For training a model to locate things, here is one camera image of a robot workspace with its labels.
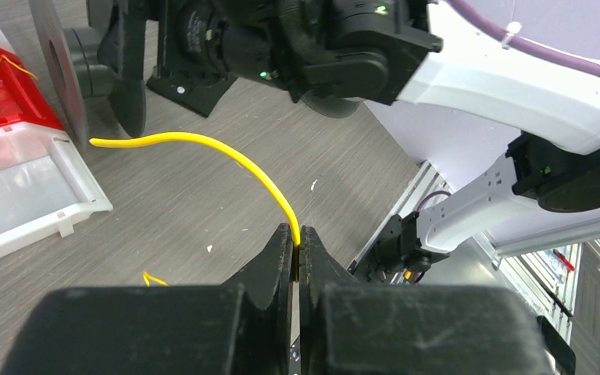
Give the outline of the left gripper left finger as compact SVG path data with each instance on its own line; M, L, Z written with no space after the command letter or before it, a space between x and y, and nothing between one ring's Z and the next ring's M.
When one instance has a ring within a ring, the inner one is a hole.
M224 282L242 289L233 374L289 372L292 262L291 228L282 223L262 251Z

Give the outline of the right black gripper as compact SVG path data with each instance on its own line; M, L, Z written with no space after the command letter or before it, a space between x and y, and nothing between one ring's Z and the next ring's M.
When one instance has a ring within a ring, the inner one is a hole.
M121 77L208 86L234 77L288 92L339 96L339 55L306 27L301 1L117 1Z

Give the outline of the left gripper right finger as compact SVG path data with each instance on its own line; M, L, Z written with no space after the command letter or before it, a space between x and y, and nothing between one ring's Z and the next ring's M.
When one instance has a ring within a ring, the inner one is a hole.
M298 253L300 373L325 374L329 354L323 290L355 278L329 254L314 227L301 229Z

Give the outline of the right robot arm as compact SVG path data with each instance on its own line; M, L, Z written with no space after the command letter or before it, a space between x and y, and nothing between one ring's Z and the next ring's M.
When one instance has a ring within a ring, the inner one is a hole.
M145 25L159 25L158 76L209 90L235 77L294 102L366 99L457 109L520 136L445 200L395 217L359 268L418 280L459 244L508 218L600 209L600 60L498 27L464 1L89 1L97 60L142 75Z

